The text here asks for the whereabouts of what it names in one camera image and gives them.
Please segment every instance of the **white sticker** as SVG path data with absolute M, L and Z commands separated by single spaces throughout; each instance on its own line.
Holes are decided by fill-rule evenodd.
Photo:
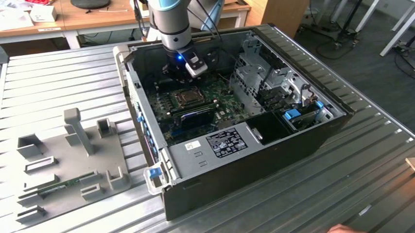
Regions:
M 37 29 L 37 31 L 40 31 L 40 32 L 58 31 L 58 30 L 61 30 L 61 28 L 42 28 L 42 29 Z
M 200 147 L 200 142 L 199 141 L 193 141 L 191 143 L 187 143 L 184 145 L 184 147 L 185 147 L 187 150 L 195 149 L 195 148 Z

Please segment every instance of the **circuit board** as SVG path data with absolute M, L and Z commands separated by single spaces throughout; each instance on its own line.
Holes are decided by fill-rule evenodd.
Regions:
M 228 81 L 216 75 L 208 75 L 192 86 L 149 94 L 148 101 L 169 145 L 224 129 L 249 117 Z M 197 127 L 185 127 L 184 118 L 203 111 L 212 114 L 212 118 L 203 118 L 204 123 L 208 123 Z

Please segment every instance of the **white box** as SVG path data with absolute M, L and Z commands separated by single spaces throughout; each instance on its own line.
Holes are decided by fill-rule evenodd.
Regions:
M 56 10 L 54 6 L 36 6 L 30 11 L 33 22 L 54 22 Z

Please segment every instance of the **wooden desk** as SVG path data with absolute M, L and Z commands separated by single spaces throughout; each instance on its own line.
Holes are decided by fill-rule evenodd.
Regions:
M 104 7 L 92 10 L 88 14 L 85 14 L 86 10 L 72 6 L 70 0 L 57 0 L 53 6 L 58 14 L 54 23 L 36 23 L 33 27 L 0 32 L 0 44 L 65 37 L 70 49 L 77 49 L 80 48 L 78 35 L 139 28 L 129 0 L 111 0 L 108 9 Z M 235 17 L 235 27 L 243 27 L 249 9 L 248 5 L 227 4 L 220 18 Z M 149 26 L 147 17 L 144 18 L 144 26 Z M 60 28 L 60 30 L 38 32 L 38 29 L 45 28 Z
M 293 38 L 309 0 L 245 0 L 252 7 L 247 26 L 273 23 Z
M 0 31 L 0 44 L 45 39 L 50 38 L 50 35 L 53 37 L 61 37 L 62 31 L 65 30 L 62 8 L 58 1 L 52 5 L 54 6 L 57 14 L 56 21 L 50 23 L 33 22 L 34 26 L 32 27 Z
M 66 30 L 107 27 L 120 24 L 137 23 L 129 0 L 111 0 L 111 4 L 101 9 L 85 14 L 84 9 L 74 7 L 70 0 L 58 0 L 64 9 L 64 21 Z

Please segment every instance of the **metal slatted table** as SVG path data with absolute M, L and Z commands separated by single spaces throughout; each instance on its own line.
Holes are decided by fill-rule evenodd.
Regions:
M 413 232 L 415 179 L 404 158 L 413 134 L 283 33 L 259 29 L 356 110 L 319 151 L 209 206 L 167 222 L 143 178 L 145 160 L 117 83 L 112 46 L 12 57 L 0 76 L 0 226 L 22 228 L 12 214 L 20 156 L 12 138 L 64 134 L 62 109 L 77 107 L 82 126 L 116 122 L 133 187 L 24 232 L 325 232 L 344 223 L 372 232 Z

